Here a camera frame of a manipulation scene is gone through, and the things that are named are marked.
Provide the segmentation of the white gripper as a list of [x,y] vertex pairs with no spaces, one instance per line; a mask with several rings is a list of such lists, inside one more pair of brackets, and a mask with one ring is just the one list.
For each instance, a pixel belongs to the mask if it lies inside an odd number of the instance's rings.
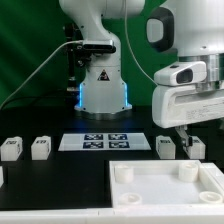
[[162,128],[175,130],[189,145],[188,124],[224,117],[224,88],[198,92],[195,85],[157,86],[152,98],[152,118]]

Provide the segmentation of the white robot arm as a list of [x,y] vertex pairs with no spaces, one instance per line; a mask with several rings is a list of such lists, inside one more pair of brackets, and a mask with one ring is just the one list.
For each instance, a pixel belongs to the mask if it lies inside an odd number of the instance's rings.
[[[79,63],[86,67],[78,111],[95,118],[131,108],[121,78],[121,42],[104,19],[140,14],[146,0],[59,0],[78,26]],[[224,0],[166,0],[146,23],[150,46],[178,60],[157,71],[152,118],[190,143],[186,126],[224,117]]]

